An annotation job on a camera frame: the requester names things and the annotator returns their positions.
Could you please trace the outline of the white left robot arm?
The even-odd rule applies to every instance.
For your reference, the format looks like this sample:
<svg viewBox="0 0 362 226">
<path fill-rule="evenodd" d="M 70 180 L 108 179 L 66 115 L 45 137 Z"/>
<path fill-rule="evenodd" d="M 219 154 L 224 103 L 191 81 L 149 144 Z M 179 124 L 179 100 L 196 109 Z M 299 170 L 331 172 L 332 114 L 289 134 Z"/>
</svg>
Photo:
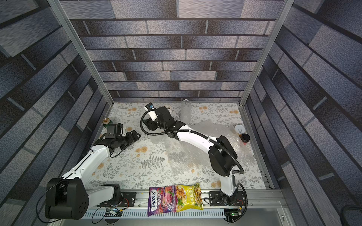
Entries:
<svg viewBox="0 0 362 226">
<path fill-rule="evenodd" d="M 123 133 L 123 125 L 110 124 L 84 158 L 60 178 L 49 181 L 45 192 L 45 217 L 81 219 L 90 207 L 116 207 L 123 201 L 118 184 L 104 184 L 87 190 L 85 184 L 97 167 L 114 151 L 122 151 L 141 138 L 136 131 Z"/>
</svg>

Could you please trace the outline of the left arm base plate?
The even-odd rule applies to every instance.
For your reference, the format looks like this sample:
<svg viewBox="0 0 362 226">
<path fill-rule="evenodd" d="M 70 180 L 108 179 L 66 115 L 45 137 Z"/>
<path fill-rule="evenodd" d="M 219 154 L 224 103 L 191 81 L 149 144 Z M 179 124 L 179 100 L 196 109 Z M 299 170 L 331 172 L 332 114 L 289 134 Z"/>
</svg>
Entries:
<svg viewBox="0 0 362 226">
<path fill-rule="evenodd" d="M 133 207 L 136 199 L 136 192 L 115 192 L 113 197 L 97 205 L 97 207 Z"/>
</svg>

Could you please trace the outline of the clear textured glass vase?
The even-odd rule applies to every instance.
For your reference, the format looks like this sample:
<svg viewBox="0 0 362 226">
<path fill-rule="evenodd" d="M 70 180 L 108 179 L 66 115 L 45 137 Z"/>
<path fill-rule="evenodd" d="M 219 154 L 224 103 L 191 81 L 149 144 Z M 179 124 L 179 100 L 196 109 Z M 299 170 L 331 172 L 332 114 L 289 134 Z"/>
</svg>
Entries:
<svg viewBox="0 0 362 226">
<path fill-rule="evenodd" d="M 188 99 L 181 102 L 180 119 L 185 124 L 189 124 L 191 122 L 191 102 Z"/>
</svg>

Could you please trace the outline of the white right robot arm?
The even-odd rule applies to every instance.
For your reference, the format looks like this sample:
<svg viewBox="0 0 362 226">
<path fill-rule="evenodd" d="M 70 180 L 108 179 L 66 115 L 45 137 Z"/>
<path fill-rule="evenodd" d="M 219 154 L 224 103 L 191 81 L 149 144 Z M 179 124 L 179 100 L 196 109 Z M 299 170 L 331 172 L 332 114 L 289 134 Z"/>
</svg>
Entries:
<svg viewBox="0 0 362 226">
<path fill-rule="evenodd" d="M 144 109 L 140 128 L 145 134 L 167 135 L 202 150 L 208 155 L 212 169 L 221 177 L 221 193 L 227 197 L 235 194 L 238 189 L 235 174 L 243 174 L 244 169 L 237 160 L 238 156 L 227 137 L 204 135 L 187 124 L 175 120 L 165 106 L 156 108 L 152 103 L 148 103 Z"/>
</svg>

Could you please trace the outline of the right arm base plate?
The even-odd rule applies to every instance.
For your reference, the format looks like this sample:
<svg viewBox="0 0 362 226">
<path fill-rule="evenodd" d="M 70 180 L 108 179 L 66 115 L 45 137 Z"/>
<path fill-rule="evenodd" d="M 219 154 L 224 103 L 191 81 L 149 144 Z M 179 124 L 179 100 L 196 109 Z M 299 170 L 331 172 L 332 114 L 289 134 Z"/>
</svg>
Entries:
<svg viewBox="0 0 362 226">
<path fill-rule="evenodd" d="M 235 190 L 231 196 L 227 196 L 221 191 L 208 193 L 209 203 L 211 206 L 246 206 L 247 197 L 245 192 Z"/>
</svg>

